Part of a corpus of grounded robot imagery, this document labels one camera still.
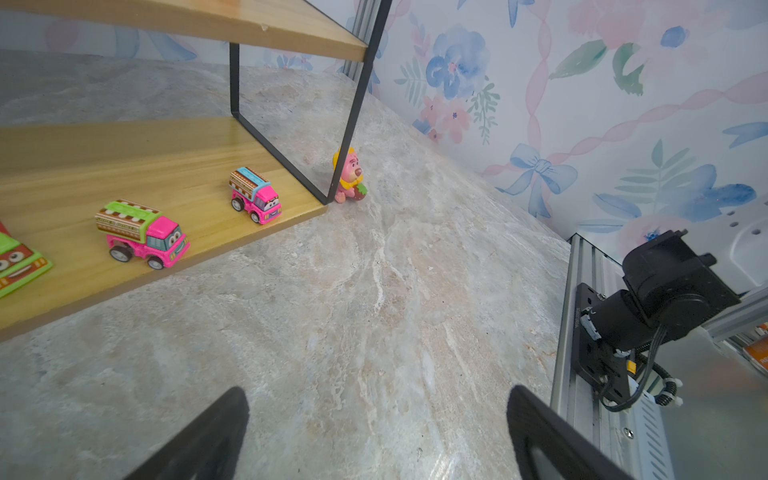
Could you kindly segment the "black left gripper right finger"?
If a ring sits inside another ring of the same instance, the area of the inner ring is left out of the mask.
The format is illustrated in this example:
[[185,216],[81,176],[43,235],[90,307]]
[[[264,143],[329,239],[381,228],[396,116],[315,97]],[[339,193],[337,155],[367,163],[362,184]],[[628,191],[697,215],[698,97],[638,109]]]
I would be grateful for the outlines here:
[[524,479],[629,477],[523,385],[511,389],[506,417]]

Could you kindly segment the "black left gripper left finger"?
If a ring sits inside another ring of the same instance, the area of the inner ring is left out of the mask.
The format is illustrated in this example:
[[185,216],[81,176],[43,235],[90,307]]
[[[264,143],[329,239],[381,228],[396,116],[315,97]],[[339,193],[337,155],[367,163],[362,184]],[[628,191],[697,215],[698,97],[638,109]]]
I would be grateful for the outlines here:
[[234,386],[213,402],[130,479],[232,479],[249,421],[245,391]]

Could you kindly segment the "colourful robot toy green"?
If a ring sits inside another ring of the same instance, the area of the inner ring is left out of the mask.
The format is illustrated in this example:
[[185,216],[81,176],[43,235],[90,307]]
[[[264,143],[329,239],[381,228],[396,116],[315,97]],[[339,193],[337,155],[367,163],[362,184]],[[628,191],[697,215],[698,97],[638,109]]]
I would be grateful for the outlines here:
[[176,265],[190,248],[178,223],[160,210],[128,200],[108,203],[95,222],[106,234],[110,256],[122,263],[140,258],[153,270],[163,270]]

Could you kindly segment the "colourful robot toy pink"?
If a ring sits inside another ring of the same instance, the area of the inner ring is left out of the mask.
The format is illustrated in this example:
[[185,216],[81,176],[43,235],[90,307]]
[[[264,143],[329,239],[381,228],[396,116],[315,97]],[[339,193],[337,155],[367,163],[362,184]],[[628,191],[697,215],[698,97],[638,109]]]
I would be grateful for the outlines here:
[[232,208],[247,212],[253,222],[266,225],[282,214],[280,198],[272,184],[248,167],[234,170],[228,184],[232,190]]

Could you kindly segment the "brown green robot toy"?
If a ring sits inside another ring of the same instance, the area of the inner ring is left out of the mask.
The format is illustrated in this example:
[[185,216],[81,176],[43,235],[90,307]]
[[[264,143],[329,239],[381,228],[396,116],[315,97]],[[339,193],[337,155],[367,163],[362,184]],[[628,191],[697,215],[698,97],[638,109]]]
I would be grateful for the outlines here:
[[31,283],[53,268],[53,263],[38,250],[13,238],[1,225],[1,291],[2,298]]

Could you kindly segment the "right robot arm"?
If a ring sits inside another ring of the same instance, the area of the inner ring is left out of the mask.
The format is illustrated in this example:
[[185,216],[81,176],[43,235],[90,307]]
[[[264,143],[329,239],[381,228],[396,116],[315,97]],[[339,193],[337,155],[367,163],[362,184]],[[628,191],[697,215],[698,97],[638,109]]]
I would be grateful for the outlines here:
[[641,397],[660,347],[767,285],[767,198],[687,230],[668,230],[622,263],[623,286],[604,297],[575,290],[574,369],[610,412]]

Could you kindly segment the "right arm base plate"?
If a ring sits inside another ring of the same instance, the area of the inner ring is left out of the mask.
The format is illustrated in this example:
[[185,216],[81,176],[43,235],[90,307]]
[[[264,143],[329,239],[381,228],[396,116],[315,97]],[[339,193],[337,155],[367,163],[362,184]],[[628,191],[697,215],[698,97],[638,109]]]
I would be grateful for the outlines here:
[[616,355],[622,305],[618,292],[603,298],[586,283],[576,287],[572,368],[595,392],[607,386],[604,396],[616,403],[629,398],[627,359]]

